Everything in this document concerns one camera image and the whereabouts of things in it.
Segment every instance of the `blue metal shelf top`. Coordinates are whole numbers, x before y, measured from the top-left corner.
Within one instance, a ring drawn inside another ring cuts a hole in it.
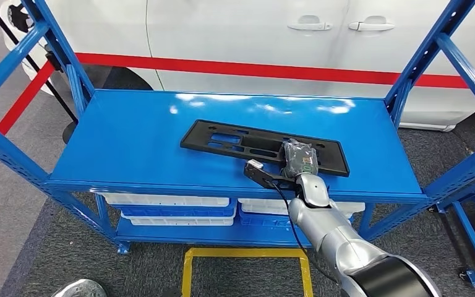
[[[296,229],[304,247],[311,245],[303,232]],[[233,246],[293,246],[297,247],[292,229],[266,226],[245,226],[236,214],[232,226],[135,226],[120,218],[117,239],[153,243],[228,244]]]
[[[338,200],[403,196],[411,203],[425,197],[384,102],[345,97],[97,90],[48,184],[73,191],[279,198],[243,175],[245,160],[181,148],[196,119],[339,140],[350,177],[322,175]]]

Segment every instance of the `blue metal shelving unit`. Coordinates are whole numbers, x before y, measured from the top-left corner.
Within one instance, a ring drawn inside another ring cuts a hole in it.
[[[242,173],[244,161],[179,147],[196,119],[335,139],[351,174],[322,175],[337,201],[365,202],[360,232],[374,239],[429,206],[475,193],[475,154],[423,191],[396,128],[411,87],[441,49],[475,94],[475,70],[450,40],[475,0],[452,0],[385,98],[151,92],[93,88],[44,0],[22,1],[35,26],[0,63],[0,85],[45,37],[70,81],[79,125],[51,174],[0,134],[0,160],[128,252],[130,242],[296,246],[284,228],[245,226],[134,226],[109,224],[105,200],[98,213],[72,191],[279,199]],[[274,166],[267,168],[275,171]],[[371,225],[376,203],[401,206]]]

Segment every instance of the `blue storage bin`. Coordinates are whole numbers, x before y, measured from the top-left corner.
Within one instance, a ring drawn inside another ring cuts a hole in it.
[[[238,208],[242,225],[290,228],[288,215],[267,215],[264,213],[244,212],[241,209],[241,203],[238,205]],[[354,218],[350,217],[348,220],[352,223]]]
[[[228,206],[155,206],[112,204],[120,209],[127,217],[232,217],[238,203],[237,199],[230,199]]]

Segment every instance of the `black cable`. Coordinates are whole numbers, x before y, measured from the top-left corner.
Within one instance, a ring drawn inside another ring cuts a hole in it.
[[[283,194],[283,192],[280,190],[280,188],[276,185],[276,184],[273,184],[272,183],[272,186],[276,189],[276,191],[278,191],[278,193],[280,193],[280,196],[281,198],[283,198],[283,201],[285,202],[285,206],[287,207],[287,212],[288,212],[288,200],[287,198],[285,197],[285,195]],[[307,256],[307,259],[309,260],[310,263],[312,263],[312,265],[326,278],[328,278],[331,282],[335,283],[336,286],[339,286],[340,284],[338,283],[338,281],[331,277],[329,274],[327,274],[321,267],[319,267],[317,265],[316,262],[314,262],[314,260],[312,258],[309,257],[308,253],[307,253],[307,250],[303,247],[303,245],[301,244],[301,242],[299,241],[299,238],[297,236],[297,233],[296,233],[296,228],[294,227],[294,222],[292,222],[292,219],[290,218],[290,216],[288,217],[288,220],[290,221],[290,227],[292,227],[292,232],[294,233],[294,237],[296,238],[296,241],[297,241],[297,245],[299,246],[299,248],[301,249],[301,251],[303,252],[303,254],[305,254],[305,256]]]
[[[1,19],[1,17],[0,17],[0,27],[4,31],[4,33],[6,33],[8,38],[10,38],[10,40],[12,40],[12,42],[15,45],[19,43],[19,40],[15,37],[15,35],[10,30],[10,28],[8,28],[8,26],[4,23],[4,21]],[[33,70],[35,70],[36,72],[39,72],[39,69],[40,69],[39,66],[37,66],[37,63],[32,59],[32,57],[30,57],[30,55],[26,56],[26,60],[30,63],[30,65],[32,65]],[[50,89],[50,92],[52,92],[52,94],[54,94],[54,97],[56,97],[57,101],[63,107],[64,111],[66,111],[66,113],[70,116],[72,121],[77,124],[77,118],[73,114],[72,110],[70,110],[70,108],[68,107],[66,102],[61,98],[61,96],[56,91],[54,86],[48,80],[45,82],[45,84],[48,87],[48,89]]]

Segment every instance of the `yellow tape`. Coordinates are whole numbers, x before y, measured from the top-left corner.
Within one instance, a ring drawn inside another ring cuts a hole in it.
[[[235,248],[204,248],[192,247],[185,253],[183,263],[183,297],[190,297],[192,288],[192,260],[194,257],[270,257],[270,258],[299,258],[301,278],[303,282],[303,296],[313,297],[312,280],[310,279],[309,260],[300,249],[235,249]]]

